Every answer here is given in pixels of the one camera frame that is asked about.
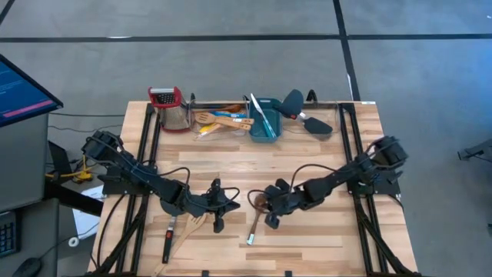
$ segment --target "concrete floor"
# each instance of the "concrete floor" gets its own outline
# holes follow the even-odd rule
[[[486,0],[341,5],[352,35],[492,32]],[[338,33],[332,1],[17,0],[0,26],[0,38],[306,32]],[[489,276],[492,172],[486,162],[459,161],[456,151],[492,138],[491,41],[351,41],[350,47],[361,99],[378,103],[385,133],[411,155],[401,189],[420,271]],[[149,85],[177,85],[204,100],[249,92],[282,98],[292,88],[313,88],[323,100],[351,99],[339,41],[0,43],[0,52],[57,95],[62,112],[121,114],[128,101],[147,99]],[[52,125],[86,130],[121,120],[50,116]],[[85,136],[49,132],[73,156]],[[73,235],[71,211],[62,209],[61,217],[61,237]],[[82,274],[92,243],[61,246],[58,274]]]

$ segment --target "wooden spoon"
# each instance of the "wooden spoon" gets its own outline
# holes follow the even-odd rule
[[[238,105],[238,104],[229,105],[225,108],[215,109],[215,111],[225,111],[225,112],[231,112],[231,113],[240,112],[241,110],[242,110],[242,107],[241,107],[241,105]]]
[[[253,244],[254,234],[256,233],[256,225],[258,224],[258,220],[260,219],[260,215],[261,215],[261,211],[259,208],[263,208],[266,203],[267,203],[267,199],[264,197],[264,195],[258,195],[254,199],[254,207],[255,207],[254,210],[256,211],[256,216],[254,217],[253,225],[249,232],[248,240],[246,241],[248,245]]]
[[[190,215],[188,217],[188,220],[186,221],[186,226],[184,227],[184,231],[179,236],[179,239],[177,239],[176,242],[171,247],[171,254],[169,255],[169,258],[172,258],[172,256],[175,255],[175,253],[181,247],[181,245],[183,244],[183,242],[185,242],[185,239],[192,232],[196,231],[198,228],[200,228],[200,226],[203,225],[203,223],[205,222],[205,219],[206,218],[207,218],[207,214],[203,214],[202,216],[197,217],[197,218],[193,217],[192,215]],[[168,265],[168,264],[160,264],[160,265],[158,265],[155,268],[154,273],[152,273],[152,277],[156,277],[157,275],[159,275],[159,273],[161,273],[162,269],[164,269],[166,267],[166,265]]]
[[[252,118],[229,118],[224,116],[215,116],[210,112],[199,113],[195,115],[194,119],[203,124],[219,123],[244,130],[250,130],[251,124],[254,123],[254,119]]]

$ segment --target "white paper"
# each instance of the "white paper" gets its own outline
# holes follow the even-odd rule
[[[84,190],[82,194],[97,200],[100,200],[104,197],[102,194],[102,185],[93,189]],[[85,239],[91,235],[94,235],[98,231],[98,216],[89,215],[77,209],[72,209],[72,211],[74,212],[75,227],[77,228],[79,239]]]

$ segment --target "wooden table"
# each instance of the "wooden table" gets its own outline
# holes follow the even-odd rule
[[[134,155],[138,150],[146,105],[147,102],[128,104],[121,131],[125,148]],[[361,138],[364,147],[367,147],[383,135],[377,106],[363,102],[355,102],[354,105]],[[193,140],[196,136],[193,132],[161,134],[157,154],[159,172],[180,166],[189,167],[193,193],[204,193],[217,177],[221,178],[223,187],[236,186],[241,190],[236,199],[241,207],[226,214],[224,230],[214,234],[214,219],[208,216],[205,224],[188,237],[161,274],[201,275],[202,270],[209,270],[211,275],[284,275],[286,270],[291,270],[294,275],[364,275],[354,203],[345,185],[336,188],[322,205],[281,217],[281,225],[277,230],[268,228],[262,216],[254,244],[246,244],[254,219],[254,210],[246,199],[249,190],[264,189],[278,178],[289,182],[294,170],[306,163],[321,163],[333,168],[346,163],[337,110],[304,110],[304,113],[326,121],[334,127],[334,134],[327,141],[319,142],[306,134],[296,122],[288,119],[284,120],[284,133],[274,144],[253,143],[249,135],[238,136],[233,132],[211,135],[200,142]],[[345,118],[353,142],[350,118],[348,115]],[[153,123],[149,131],[146,157],[150,152],[152,126]],[[328,173],[314,167],[305,168],[298,173],[296,184]],[[184,181],[185,174],[176,173],[169,178]],[[101,222],[105,222],[117,198],[113,195],[105,200]],[[140,205],[139,199],[135,213]],[[382,236],[404,265],[416,271],[401,207],[385,195],[376,195],[374,199]],[[127,204],[126,196],[108,224],[101,248],[101,261],[121,238]],[[187,217],[188,214],[178,217],[175,239],[182,232]],[[169,219],[158,197],[151,196],[138,275],[150,275],[156,265],[161,263]],[[101,229],[102,224],[99,225],[93,248],[94,257]],[[378,270],[374,243],[367,236],[374,269]],[[128,245],[125,270],[130,268],[134,240]],[[93,269],[94,266],[90,264],[89,270]]]

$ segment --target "knife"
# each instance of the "knife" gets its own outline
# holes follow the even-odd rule
[[[162,263],[167,264],[169,262],[169,254],[171,253],[172,237],[175,233],[176,216],[171,217],[168,230],[166,232],[166,240],[164,242],[164,254],[162,255]]]
[[[258,104],[258,101],[256,101],[256,98],[254,97],[254,95],[251,93],[251,100],[253,102],[253,105],[254,107],[256,108],[256,110],[261,114],[261,116],[263,117],[263,124],[265,126],[265,131],[267,134],[269,134],[269,137],[271,138],[276,138],[277,135],[275,135],[275,131],[273,130],[273,128],[271,127],[270,125],[270,122],[268,122],[267,120],[267,117],[264,115],[263,113],[263,110],[261,109],[260,107],[260,104]]]

